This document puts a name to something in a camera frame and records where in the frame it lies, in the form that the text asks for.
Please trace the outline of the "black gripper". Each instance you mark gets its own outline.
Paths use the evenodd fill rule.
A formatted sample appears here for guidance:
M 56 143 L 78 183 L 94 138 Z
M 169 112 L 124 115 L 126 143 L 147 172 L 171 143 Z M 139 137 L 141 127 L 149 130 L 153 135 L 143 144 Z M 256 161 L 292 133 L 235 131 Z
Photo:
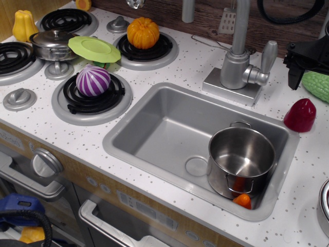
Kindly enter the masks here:
M 292 42 L 286 47 L 284 64 L 289 68 L 288 86 L 297 90 L 304 69 L 328 75 L 328 38 L 309 42 Z

